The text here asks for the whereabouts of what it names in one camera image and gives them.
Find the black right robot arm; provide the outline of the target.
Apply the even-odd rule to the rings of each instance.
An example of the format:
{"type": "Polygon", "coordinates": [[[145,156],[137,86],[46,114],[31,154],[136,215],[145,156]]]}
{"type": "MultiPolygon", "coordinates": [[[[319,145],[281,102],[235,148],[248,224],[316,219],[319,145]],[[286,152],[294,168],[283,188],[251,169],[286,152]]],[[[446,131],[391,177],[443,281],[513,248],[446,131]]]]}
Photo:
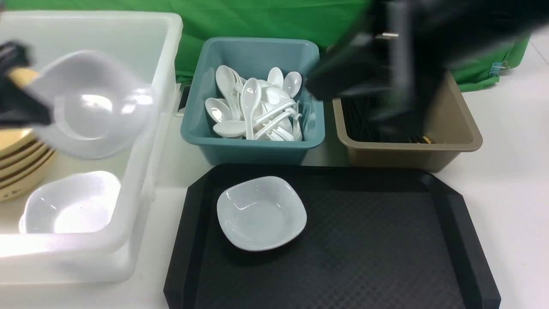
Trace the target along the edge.
{"type": "Polygon", "coordinates": [[[379,95],[370,123],[424,130],[446,71],[548,24],[546,0],[374,0],[308,74],[318,100],[379,95]]]}

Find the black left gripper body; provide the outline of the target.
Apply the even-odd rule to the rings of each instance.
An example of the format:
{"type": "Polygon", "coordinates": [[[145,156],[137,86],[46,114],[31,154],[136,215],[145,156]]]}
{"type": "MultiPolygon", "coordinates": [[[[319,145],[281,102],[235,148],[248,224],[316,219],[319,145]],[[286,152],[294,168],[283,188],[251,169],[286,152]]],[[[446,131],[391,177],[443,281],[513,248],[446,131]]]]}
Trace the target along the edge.
{"type": "Polygon", "coordinates": [[[24,86],[18,85],[16,77],[11,77],[16,69],[30,66],[26,46],[18,42],[4,42],[0,51],[1,127],[50,125],[50,109],[27,93],[24,86]]]}

